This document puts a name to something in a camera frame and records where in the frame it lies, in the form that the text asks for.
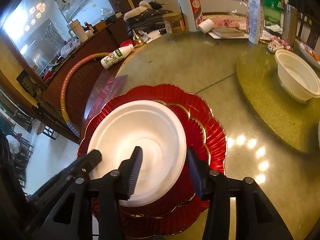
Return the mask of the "green plastic bottle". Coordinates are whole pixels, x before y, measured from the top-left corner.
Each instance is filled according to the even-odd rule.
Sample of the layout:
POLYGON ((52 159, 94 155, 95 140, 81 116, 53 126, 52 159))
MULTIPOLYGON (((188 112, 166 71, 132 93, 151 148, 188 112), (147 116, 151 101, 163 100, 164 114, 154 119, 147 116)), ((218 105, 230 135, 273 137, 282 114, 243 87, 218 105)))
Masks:
POLYGON ((282 0, 264 0, 265 25, 278 25, 281 22, 282 0))

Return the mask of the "cream tumbler mug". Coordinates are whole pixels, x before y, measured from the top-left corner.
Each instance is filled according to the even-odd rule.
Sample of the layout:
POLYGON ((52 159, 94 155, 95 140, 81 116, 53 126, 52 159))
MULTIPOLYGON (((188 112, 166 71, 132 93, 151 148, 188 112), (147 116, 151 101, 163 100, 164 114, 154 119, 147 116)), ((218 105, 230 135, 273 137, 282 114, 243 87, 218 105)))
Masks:
POLYGON ((79 20, 72 21, 68 26, 68 33, 71 38, 78 38, 81 43, 88 40, 88 36, 84 31, 84 28, 80 24, 79 20))

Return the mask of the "white red liquor bottle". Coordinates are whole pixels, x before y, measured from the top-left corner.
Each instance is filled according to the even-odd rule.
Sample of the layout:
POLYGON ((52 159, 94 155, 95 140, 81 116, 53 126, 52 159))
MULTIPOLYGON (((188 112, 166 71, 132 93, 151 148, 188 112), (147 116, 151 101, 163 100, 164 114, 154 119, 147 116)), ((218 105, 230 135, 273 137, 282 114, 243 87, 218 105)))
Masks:
POLYGON ((177 0, 180 7, 186 30, 197 32, 198 25, 203 21, 200 0, 177 0))

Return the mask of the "pink cloth on tray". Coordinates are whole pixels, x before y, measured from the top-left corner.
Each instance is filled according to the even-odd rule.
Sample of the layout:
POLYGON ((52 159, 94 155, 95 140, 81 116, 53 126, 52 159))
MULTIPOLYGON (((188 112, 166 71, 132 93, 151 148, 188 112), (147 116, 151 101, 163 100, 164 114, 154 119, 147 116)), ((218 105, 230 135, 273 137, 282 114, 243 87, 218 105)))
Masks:
POLYGON ((212 22, 214 28, 240 28, 239 22, 230 18, 214 18, 212 22))

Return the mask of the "red plate with sticker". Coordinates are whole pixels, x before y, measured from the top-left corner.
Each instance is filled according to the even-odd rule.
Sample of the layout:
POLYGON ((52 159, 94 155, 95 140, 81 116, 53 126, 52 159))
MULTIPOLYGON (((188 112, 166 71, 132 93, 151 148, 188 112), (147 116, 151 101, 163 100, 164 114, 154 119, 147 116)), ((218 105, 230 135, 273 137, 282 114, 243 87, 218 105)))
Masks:
POLYGON ((88 150, 99 150, 102 160, 90 178, 115 170, 139 146, 143 159, 135 191, 120 205, 132 217, 166 217, 195 198, 187 148, 208 160, 204 137, 203 128, 182 106, 128 102, 104 118, 93 133, 88 150))

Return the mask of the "steel thermos flask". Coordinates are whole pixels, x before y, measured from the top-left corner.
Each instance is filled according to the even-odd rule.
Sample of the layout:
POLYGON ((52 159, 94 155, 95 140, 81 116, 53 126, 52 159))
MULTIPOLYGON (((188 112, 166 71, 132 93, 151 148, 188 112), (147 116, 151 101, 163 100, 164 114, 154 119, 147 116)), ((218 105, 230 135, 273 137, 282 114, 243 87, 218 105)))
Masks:
POLYGON ((296 39, 297 25, 298 10, 289 4, 285 4, 282 39, 291 47, 293 47, 296 39))

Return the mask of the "small white foam bowl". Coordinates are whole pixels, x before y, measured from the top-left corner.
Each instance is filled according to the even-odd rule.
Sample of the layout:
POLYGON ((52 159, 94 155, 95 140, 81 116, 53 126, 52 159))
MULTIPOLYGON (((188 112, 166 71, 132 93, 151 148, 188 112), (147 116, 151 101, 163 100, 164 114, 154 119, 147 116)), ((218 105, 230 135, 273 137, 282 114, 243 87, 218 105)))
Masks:
POLYGON ((133 194, 121 206, 151 204, 175 185, 186 158, 186 136, 177 115, 167 106, 138 100, 125 103, 108 114, 95 129, 88 150, 99 150, 101 162, 90 178, 101 178, 142 151, 142 163, 133 194))

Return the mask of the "tall white blue tube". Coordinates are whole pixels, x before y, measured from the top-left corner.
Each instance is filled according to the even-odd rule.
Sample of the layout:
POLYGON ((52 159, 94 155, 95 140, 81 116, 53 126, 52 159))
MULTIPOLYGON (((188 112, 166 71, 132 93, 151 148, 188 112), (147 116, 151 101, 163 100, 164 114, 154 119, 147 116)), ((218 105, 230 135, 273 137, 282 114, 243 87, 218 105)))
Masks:
POLYGON ((248 40, 252 44, 258 44, 260 39, 260 27, 261 27, 260 0, 248 0, 248 1, 249 1, 248 40))

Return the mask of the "pink wrapped candies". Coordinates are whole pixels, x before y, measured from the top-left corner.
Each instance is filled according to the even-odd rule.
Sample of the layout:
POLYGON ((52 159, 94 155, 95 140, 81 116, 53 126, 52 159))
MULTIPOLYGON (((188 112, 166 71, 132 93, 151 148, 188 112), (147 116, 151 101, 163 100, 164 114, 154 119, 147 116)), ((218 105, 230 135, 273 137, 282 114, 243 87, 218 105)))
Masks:
POLYGON ((293 51, 293 48, 286 41, 275 35, 271 36, 271 41, 268 43, 267 48, 272 54, 282 49, 293 51))

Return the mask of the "red scalloped plate left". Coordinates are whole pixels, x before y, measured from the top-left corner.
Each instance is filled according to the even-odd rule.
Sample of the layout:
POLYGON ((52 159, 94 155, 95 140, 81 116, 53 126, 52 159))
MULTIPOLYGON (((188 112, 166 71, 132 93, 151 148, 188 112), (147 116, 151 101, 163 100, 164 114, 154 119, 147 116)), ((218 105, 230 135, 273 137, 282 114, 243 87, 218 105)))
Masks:
MULTIPOLYGON (((157 101, 172 110, 184 128, 187 146, 193 147, 198 158, 210 168, 224 173, 227 142, 223 127, 201 97, 170 84, 138 86, 111 99, 88 122, 78 156, 87 153, 89 141, 103 118, 117 107, 136 100, 157 101)), ((162 198, 141 207, 122 206, 120 217, 124 233, 130 239, 165 237, 189 228, 208 206, 209 201, 202 201, 196 195, 185 165, 175 185, 162 198)))

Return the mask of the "blue white food plate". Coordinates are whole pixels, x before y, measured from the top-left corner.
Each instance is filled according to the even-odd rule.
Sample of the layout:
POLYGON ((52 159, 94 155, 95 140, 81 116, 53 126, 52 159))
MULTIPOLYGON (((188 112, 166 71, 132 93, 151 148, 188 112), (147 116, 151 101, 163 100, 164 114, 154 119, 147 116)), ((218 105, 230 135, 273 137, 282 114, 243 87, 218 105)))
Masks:
POLYGON ((319 55, 315 53, 313 49, 311 49, 308 45, 303 42, 298 42, 299 49, 304 57, 307 59, 309 63, 311 63, 314 67, 320 68, 319 55))

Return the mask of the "green round turntable mat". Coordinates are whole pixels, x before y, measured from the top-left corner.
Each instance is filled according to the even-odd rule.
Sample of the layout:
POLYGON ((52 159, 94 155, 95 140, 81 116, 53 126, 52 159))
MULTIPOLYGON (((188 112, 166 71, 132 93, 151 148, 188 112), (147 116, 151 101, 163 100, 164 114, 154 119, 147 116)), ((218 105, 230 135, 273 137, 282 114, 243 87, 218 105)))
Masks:
POLYGON ((280 83, 274 56, 242 51, 236 75, 245 98, 277 137, 303 153, 318 153, 319 99, 300 103, 280 83))

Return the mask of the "white tray with books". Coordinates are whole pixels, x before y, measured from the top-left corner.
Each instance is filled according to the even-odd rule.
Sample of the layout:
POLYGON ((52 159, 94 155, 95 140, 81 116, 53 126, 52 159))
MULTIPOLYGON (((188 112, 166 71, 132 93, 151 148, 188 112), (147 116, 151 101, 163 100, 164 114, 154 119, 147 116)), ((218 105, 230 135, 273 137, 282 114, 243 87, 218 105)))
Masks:
POLYGON ((237 28, 214 28, 208 35, 213 39, 248 39, 248 34, 237 28))

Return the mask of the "cream plastic bowl with tab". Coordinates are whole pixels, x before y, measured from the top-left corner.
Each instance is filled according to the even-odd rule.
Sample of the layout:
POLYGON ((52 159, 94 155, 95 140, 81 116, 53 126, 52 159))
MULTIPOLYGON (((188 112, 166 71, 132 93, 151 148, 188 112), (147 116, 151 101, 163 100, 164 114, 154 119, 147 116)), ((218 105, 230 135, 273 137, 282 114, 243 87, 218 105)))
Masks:
POLYGON ((308 63, 284 49, 276 51, 274 58, 280 82, 293 98, 301 102, 319 98, 319 78, 308 63))

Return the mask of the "brown glass jar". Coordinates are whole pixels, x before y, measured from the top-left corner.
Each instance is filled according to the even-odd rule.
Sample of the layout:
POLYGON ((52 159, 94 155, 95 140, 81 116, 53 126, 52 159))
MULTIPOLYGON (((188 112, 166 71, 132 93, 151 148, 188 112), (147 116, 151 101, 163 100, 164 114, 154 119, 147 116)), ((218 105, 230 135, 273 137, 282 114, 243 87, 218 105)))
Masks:
POLYGON ((163 21, 167 33, 180 35, 185 33, 184 19, 181 13, 171 12, 163 15, 163 21))

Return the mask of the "small white green bottle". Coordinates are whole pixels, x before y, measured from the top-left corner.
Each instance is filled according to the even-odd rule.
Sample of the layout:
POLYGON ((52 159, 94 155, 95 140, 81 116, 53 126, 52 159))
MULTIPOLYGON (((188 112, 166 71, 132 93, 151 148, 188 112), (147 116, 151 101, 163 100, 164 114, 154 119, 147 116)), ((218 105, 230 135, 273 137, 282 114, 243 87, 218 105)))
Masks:
POLYGON ((120 47, 101 59, 101 64, 105 69, 111 68, 116 63, 120 62, 121 60, 125 59, 134 51, 134 46, 129 44, 125 47, 120 47))

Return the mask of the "black quilted fur bag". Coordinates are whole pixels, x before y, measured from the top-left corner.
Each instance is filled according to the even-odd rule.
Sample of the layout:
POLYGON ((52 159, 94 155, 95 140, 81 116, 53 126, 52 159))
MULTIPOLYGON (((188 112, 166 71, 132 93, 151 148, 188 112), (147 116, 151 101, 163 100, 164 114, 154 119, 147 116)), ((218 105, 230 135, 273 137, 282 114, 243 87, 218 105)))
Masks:
POLYGON ((172 11, 164 9, 163 5, 156 1, 141 1, 138 7, 126 12, 123 17, 128 38, 133 38, 133 31, 138 33, 141 30, 148 34, 165 28, 163 16, 169 13, 172 11))

